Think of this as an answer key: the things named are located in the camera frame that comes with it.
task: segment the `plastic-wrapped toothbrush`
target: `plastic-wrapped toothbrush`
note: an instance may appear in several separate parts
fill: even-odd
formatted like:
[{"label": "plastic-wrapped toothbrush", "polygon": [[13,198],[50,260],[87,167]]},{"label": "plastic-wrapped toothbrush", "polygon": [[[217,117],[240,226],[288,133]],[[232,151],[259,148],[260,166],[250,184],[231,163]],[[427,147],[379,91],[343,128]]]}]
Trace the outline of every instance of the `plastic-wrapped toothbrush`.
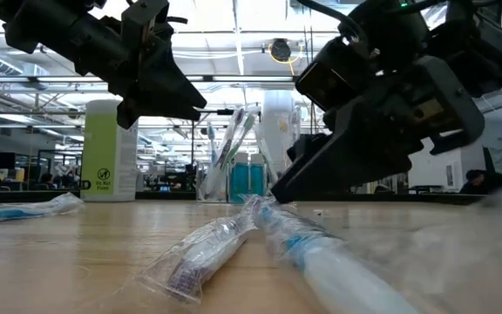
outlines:
[{"label": "plastic-wrapped toothbrush", "polygon": [[254,119],[255,119],[254,113],[250,113],[248,115],[248,117],[245,119],[245,122],[243,123],[243,130],[240,134],[240,138],[232,146],[232,149],[230,149],[230,152],[227,154],[227,158],[224,160],[224,163],[221,165],[222,168],[224,168],[228,164],[228,162],[231,161],[233,159],[233,157],[235,157],[235,155],[237,154],[237,151],[238,151],[238,149],[240,149],[241,143],[243,143],[245,136],[253,128]]},{"label": "plastic-wrapped toothbrush", "polygon": [[214,195],[215,191],[220,185],[221,176],[224,173],[224,169],[222,168],[223,166],[225,166],[224,160],[227,158],[227,154],[232,147],[235,130],[237,129],[237,126],[243,121],[244,115],[245,110],[243,108],[239,109],[234,113],[232,119],[230,120],[230,124],[227,126],[224,140],[222,141],[222,145],[220,145],[220,156],[218,156],[218,160],[214,163],[213,168],[208,172],[208,176],[204,182],[205,199],[208,199],[209,197]]},{"label": "plastic-wrapped toothbrush", "polygon": [[84,207],[85,203],[71,193],[39,203],[0,204],[0,222],[61,215]]},{"label": "plastic-wrapped toothbrush", "polygon": [[418,314],[402,295],[318,224],[253,197],[248,206],[275,259],[297,268],[330,314]]},{"label": "plastic-wrapped toothbrush", "polygon": [[214,219],[173,245],[121,289],[82,314],[194,313],[202,287],[256,229],[248,209]]}]

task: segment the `blue bottle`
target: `blue bottle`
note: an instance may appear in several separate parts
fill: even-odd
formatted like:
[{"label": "blue bottle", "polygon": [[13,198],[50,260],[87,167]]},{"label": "blue bottle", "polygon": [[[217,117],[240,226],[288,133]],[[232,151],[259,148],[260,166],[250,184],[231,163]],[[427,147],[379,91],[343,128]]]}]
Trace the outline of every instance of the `blue bottle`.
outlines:
[{"label": "blue bottle", "polygon": [[230,202],[242,204],[241,195],[249,194],[249,154],[237,153],[230,173]]},{"label": "blue bottle", "polygon": [[265,195],[265,160],[262,154],[252,154],[250,163],[251,194]]}]

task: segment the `wooden table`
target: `wooden table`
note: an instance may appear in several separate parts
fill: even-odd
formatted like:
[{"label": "wooden table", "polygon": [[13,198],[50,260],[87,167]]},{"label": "wooden table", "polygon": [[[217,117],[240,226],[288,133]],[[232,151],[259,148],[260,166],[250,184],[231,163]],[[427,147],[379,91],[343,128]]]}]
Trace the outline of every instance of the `wooden table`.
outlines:
[{"label": "wooden table", "polygon": [[[73,313],[109,296],[199,226],[240,209],[194,201],[92,203],[75,215],[0,222],[0,313]],[[366,241],[452,221],[462,211],[416,203],[303,203],[298,208],[338,235]],[[318,312],[283,274],[255,232],[205,286],[201,312]]]}]

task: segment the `robotic arm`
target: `robotic arm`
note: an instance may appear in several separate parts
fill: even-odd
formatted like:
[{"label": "robotic arm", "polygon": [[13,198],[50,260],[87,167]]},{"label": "robotic arm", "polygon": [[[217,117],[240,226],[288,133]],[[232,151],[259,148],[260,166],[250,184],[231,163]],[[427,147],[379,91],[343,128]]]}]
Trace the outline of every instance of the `robotic arm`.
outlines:
[{"label": "robotic arm", "polygon": [[207,102],[175,64],[167,0],[138,1],[122,21],[88,12],[106,0],[0,0],[7,44],[32,53],[39,43],[68,58],[81,75],[92,74],[123,97],[118,124],[140,116],[198,120]]},{"label": "robotic arm", "polygon": [[[108,82],[124,98],[122,127],[141,115],[198,119],[193,108],[206,101],[173,61],[168,1],[139,0],[121,22],[88,14],[105,2],[0,0],[7,44],[32,53],[42,43]],[[272,189],[279,202],[324,192],[312,182],[327,178],[342,190],[406,172],[425,138],[440,154],[481,135],[472,97],[502,87],[502,0],[450,0],[432,31],[420,11],[445,0],[365,0],[349,16],[298,2],[341,22],[295,84],[332,134],[304,135],[289,149],[293,165]]]}]

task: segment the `person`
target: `person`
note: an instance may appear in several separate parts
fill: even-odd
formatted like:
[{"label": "person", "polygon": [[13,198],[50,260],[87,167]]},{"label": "person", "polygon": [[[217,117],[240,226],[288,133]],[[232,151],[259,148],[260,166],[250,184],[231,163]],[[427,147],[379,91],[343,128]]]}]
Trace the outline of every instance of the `person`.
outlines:
[{"label": "person", "polygon": [[470,170],[466,173],[468,182],[460,189],[460,194],[488,195],[502,188],[502,174],[485,170]]},{"label": "person", "polygon": [[53,185],[53,175],[52,174],[42,174],[40,177],[40,183],[45,183],[48,185],[48,188],[55,188]]}]

